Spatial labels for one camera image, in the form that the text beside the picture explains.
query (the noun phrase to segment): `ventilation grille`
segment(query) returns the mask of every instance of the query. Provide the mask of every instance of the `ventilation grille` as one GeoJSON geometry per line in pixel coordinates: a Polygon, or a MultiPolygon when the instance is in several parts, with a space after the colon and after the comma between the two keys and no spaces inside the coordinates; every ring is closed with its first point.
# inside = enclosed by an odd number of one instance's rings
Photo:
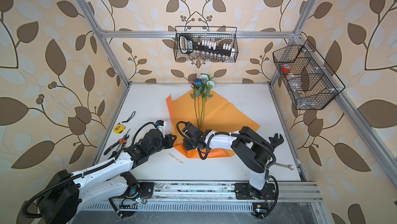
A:
{"type": "MultiPolygon", "coordinates": [[[[85,209],[86,211],[113,211],[109,203],[97,203],[85,209]]],[[[250,202],[231,202],[231,203],[187,203],[187,202],[148,202],[147,204],[136,204],[125,211],[146,211],[146,212],[252,212],[250,202]]]]}

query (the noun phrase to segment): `white table surface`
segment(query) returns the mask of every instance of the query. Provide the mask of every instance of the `white table surface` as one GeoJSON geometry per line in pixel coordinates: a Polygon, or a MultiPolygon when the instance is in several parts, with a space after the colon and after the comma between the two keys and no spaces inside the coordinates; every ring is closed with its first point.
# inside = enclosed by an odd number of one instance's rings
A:
{"type": "MultiPolygon", "coordinates": [[[[136,114],[128,123],[124,123],[126,127],[124,132],[121,134],[111,132],[105,148],[122,138],[131,128],[128,147],[135,132],[146,122],[166,121],[168,122],[166,133],[171,133],[172,125],[166,98],[171,94],[172,100],[176,100],[190,89],[189,84],[132,84],[116,123],[126,120],[133,111],[136,111],[136,114]]],[[[273,137],[275,133],[282,134],[284,143],[274,150],[277,162],[295,165],[267,84],[217,84],[214,91],[258,123],[261,127],[257,133],[267,141],[269,141],[268,137],[273,137]]],[[[141,139],[151,128],[153,127],[147,126],[142,129],[136,140],[141,139]]],[[[100,162],[108,159],[110,154],[111,152],[106,156],[102,155],[100,162]]],[[[250,170],[237,155],[227,158],[208,158],[203,161],[199,158],[186,158],[175,148],[171,148],[150,156],[147,162],[131,172],[138,180],[248,181],[250,170]],[[183,163],[177,162],[170,154],[183,163]]],[[[300,181],[296,169],[291,171],[288,168],[272,166],[270,175],[278,181],[300,181]]]]}

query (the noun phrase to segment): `orange wrapping paper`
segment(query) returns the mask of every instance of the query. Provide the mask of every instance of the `orange wrapping paper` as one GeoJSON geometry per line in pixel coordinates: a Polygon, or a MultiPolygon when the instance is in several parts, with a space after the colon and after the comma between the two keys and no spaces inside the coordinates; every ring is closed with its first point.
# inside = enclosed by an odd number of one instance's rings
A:
{"type": "MultiPolygon", "coordinates": [[[[176,130],[176,123],[179,121],[191,122],[197,127],[194,99],[190,97],[191,93],[193,93],[193,90],[174,101],[172,101],[170,95],[166,101],[172,122],[172,134],[177,136],[174,143],[175,149],[187,158],[200,158],[197,150],[185,151],[183,147],[183,138],[176,130]]],[[[207,98],[205,104],[204,130],[211,129],[217,132],[235,132],[241,130],[244,126],[248,126],[254,131],[260,128],[256,122],[243,114],[225,98],[214,91],[211,91],[211,94],[214,96],[212,98],[207,98]]],[[[235,152],[232,150],[212,149],[208,154],[208,158],[231,157],[234,154],[235,152]]]]}

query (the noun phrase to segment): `flower bouquet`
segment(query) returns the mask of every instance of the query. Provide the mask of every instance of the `flower bouquet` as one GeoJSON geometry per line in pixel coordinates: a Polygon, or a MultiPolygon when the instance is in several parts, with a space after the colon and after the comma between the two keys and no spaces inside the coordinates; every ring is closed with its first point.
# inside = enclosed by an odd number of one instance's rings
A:
{"type": "Polygon", "coordinates": [[[211,81],[213,78],[214,76],[212,75],[201,74],[195,81],[190,82],[190,86],[193,88],[193,93],[190,96],[195,100],[196,121],[199,129],[202,129],[204,126],[205,102],[207,101],[207,97],[211,98],[213,96],[210,94],[210,91],[215,86],[215,83],[211,81]]]}

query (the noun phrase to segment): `white flower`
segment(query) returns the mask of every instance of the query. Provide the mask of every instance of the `white flower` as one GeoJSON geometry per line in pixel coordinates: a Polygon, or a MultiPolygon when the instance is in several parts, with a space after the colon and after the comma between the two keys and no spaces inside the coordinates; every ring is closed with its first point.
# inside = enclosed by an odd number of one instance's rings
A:
{"type": "Polygon", "coordinates": [[[215,87],[215,83],[212,82],[212,81],[208,81],[208,82],[207,82],[207,85],[211,86],[211,88],[214,88],[214,87],[215,87]]]}
{"type": "Polygon", "coordinates": [[[199,78],[201,80],[208,80],[208,75],[207,74],[201,74],[199,78]]]}

